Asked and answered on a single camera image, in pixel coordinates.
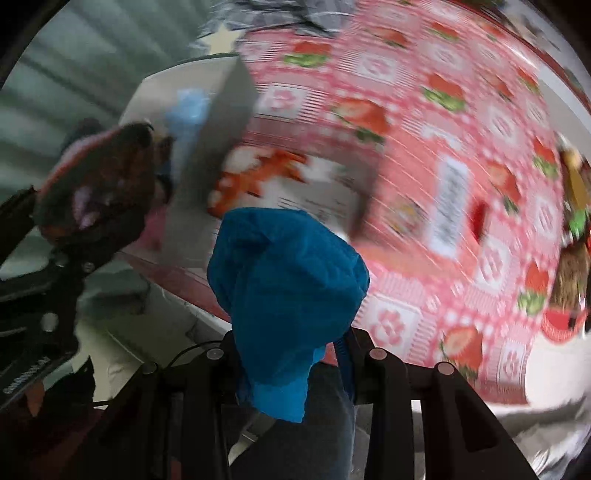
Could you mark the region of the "red round tray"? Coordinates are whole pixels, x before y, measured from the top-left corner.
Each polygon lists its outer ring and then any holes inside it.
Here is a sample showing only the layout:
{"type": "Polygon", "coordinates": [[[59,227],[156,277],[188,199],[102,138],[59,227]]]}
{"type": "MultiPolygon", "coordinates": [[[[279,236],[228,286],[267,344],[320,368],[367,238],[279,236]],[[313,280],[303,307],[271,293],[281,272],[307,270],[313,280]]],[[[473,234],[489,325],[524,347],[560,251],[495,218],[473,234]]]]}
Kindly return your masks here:
{"type": "Polygon", "coordinates": [[[541,330],[555,344],[565,344],[581,333],[588,317],[588,310],[580,312],[548,308],[543,315],[541,330]]]}

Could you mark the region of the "white open storage box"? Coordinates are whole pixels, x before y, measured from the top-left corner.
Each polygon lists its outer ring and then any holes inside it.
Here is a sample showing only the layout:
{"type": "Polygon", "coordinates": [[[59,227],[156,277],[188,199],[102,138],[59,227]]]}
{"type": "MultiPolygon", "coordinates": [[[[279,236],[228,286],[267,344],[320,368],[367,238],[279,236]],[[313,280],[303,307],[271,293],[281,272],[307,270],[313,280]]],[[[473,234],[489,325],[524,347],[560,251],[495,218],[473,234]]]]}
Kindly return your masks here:
{"type": "Polygon", "coordinates": [[[156,261],[185,268],[204,267],[211,253],[217,220],[206,211],[221,164],[242,138],[252,117],[257,91],[245,62],[236,53],[189,60],[145,77],[121,115],[122,124],[151,123],[156,134],[169,136],[166,113],[177,92],[201,89],[209,95],[207,119],[167,204],[165,232],[156,261]]]}

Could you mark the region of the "pink strawberry tablecloth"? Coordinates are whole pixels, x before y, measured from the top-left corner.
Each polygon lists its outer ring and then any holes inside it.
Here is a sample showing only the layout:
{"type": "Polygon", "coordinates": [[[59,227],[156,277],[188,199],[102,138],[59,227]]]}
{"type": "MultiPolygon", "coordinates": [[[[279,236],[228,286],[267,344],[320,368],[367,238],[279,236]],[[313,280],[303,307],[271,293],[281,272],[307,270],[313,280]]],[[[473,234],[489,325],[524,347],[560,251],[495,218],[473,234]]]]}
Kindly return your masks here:
{"type": "MultiPolygon", "coordinates": [[[[250,32],[242,138],[375,171],[349,242],[372,280],[356,325],[401,359],[447,360],[492,403],[526,402],[559,267],[563,181],[524,42],[446,1],[363,1],[334,39],[250,32]]],[[[154,283],[221,314],[204,267],[127,249],[154,283]]]]}

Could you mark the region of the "green curtain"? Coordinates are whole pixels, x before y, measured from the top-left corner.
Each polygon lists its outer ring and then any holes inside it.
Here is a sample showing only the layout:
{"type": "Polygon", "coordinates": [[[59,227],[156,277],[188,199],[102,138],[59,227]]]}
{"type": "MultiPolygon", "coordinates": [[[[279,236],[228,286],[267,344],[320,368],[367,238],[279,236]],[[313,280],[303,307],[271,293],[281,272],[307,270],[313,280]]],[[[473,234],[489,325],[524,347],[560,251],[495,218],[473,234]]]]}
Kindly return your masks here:
{"type": "Polygon", "coordinates": [[[117,122],[139,82],[189,56],[207,1],[69,1],[1,87],[1,196],[39,184],[84,118],[117,122]]]}

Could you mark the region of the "light blue fluffy cloth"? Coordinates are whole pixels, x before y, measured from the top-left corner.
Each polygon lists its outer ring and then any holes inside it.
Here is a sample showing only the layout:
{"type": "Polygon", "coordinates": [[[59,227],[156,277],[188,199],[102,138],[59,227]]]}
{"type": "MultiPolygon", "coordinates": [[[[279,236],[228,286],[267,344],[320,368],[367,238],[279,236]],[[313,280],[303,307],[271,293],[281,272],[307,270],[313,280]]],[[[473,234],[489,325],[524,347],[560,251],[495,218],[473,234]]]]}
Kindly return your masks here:
{"type": "Polygon", "coordinates": [[[169,177],[174,187],[180,180],[191,152],[207,119],[209,95],[201,89],[177,92],[176,104],[165,115],[165,126],[172,138],[169,177]]]}

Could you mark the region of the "printed cardboard box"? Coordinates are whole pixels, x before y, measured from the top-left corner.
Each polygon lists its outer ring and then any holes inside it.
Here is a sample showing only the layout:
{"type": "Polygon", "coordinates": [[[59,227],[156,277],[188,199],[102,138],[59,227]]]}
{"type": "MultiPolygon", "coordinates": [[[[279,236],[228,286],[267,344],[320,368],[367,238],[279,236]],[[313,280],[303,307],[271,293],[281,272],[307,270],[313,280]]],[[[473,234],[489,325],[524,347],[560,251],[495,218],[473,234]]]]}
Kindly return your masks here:
{"type": "Polygon", "coordinates": [[[342,164],[274,147],[240,145],[225,157],[208,195],[207,212],[236,208],[303,210],[349,241],[375,179],[362,163],[342,164]]]}

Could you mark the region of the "pink sponge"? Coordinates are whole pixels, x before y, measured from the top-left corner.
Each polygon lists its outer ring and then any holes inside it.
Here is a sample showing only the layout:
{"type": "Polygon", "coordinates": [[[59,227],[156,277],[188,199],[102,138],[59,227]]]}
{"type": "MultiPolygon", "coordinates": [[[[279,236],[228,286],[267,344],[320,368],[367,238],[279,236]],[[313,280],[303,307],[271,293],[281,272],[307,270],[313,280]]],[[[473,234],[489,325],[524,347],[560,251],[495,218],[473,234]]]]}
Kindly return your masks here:
{"type": "Polygon", "coordinates": [[[140,249],[147,251],[160,251],[165,232],[167,206],[162,205],[151,210],[145,217],[144,229],[137,240],[140,249]]]}

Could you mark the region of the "grey plaid star blanket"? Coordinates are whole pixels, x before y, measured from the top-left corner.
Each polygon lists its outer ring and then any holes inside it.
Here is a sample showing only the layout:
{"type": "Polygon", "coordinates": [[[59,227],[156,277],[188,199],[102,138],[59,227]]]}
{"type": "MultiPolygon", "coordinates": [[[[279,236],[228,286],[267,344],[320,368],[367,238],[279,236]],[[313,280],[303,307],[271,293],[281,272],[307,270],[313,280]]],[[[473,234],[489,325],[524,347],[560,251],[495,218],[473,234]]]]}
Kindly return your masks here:
{"type": "Polygon", "coordinates": [[[230,32],[290,27],[298,35],[332,38],[356,12],[356,1],[215,1],[209,17],[189,44],[193,54],[206,55],[212,47],[206,37],[224,27],[230,32]]]}

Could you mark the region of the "dark striped fuzzy sock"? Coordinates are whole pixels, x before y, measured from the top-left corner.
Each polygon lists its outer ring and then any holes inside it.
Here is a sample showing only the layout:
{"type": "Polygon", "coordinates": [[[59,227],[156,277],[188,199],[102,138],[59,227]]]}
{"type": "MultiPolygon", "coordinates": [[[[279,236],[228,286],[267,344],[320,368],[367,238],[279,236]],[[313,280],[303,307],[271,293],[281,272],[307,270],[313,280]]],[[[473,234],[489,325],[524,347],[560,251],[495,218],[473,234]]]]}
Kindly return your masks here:
{"type": "Polygon", "coordinates": [[[105,128],[79,122],[37,192],[34,220],[66,255],[112,254],[136,241],[148,214],[171,196],[174,139],[147,121],[105,128]]]}

